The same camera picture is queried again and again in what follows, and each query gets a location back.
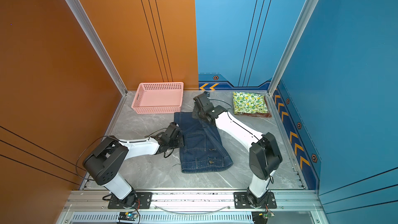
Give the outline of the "dark navy skirt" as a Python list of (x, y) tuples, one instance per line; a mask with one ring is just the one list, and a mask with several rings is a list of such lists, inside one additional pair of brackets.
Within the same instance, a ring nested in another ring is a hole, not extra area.
[(174, 121), (183, 134), (184, 146), (179, 150), (182, 173), (221, 172), (233, 165), (217, 127), (194, 119), (190, 112), (175, 113)]

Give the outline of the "lemon print skirt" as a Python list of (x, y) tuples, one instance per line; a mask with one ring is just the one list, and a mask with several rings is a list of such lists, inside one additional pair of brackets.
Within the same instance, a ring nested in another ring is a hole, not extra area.
[(267, 114), (268, 108), (263, 94), (233, 92), (234, 114)]

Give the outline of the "red plaid skirt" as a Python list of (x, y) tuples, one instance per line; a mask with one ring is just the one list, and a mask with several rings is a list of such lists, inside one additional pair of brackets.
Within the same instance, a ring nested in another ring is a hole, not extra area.
[(242, 115), (242, 116), (250, 116), (250, 117), (261, 117), (261, 118), (272, 118), (271, 113), (236, 113), (236, 115)]

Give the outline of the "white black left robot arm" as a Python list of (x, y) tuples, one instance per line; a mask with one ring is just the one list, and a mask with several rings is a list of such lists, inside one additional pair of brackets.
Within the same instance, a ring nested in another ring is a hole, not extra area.
[(86, 157), (83, 166), (98, 185), (111, 192), (121, 207), (136, 208), (138, 195), (119, 173), (124, 161), (144, 155), (158, 155), (181, 147), (182, 134), (169, 137), (162, 132), (140, 140), (119, 140), (108, 136)]

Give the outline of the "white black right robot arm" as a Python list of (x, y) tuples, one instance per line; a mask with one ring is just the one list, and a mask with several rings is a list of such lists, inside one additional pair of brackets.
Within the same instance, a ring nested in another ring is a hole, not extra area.
[(225, 131), (248, 150), (253, 177), (247, 189), (247, 199), (254, 208), (265, 207), (269, 185), (274, 182), (274, 174), (283, 161), (275, 136), (248, 127), (222, 106), (211, 105), (208, 109), (195, 106), (192, 117)]

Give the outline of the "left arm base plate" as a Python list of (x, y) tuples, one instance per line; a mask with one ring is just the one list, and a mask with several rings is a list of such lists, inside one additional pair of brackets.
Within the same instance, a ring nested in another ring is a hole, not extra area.
[(111, 194), (108, 209), (149, 209), (151, 201), (151, 192), (132, 191), (123, 200), (120, 200), (114, 194)]

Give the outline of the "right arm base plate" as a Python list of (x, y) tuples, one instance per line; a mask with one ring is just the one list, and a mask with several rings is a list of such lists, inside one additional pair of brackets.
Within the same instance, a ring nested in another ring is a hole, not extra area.
[(234, 204), (237, 209), (268, 208), (276, 209), (277, 203), (274, 193), (267, 191), (262, 197), (257, 198), (252, 192), (234, 192)]

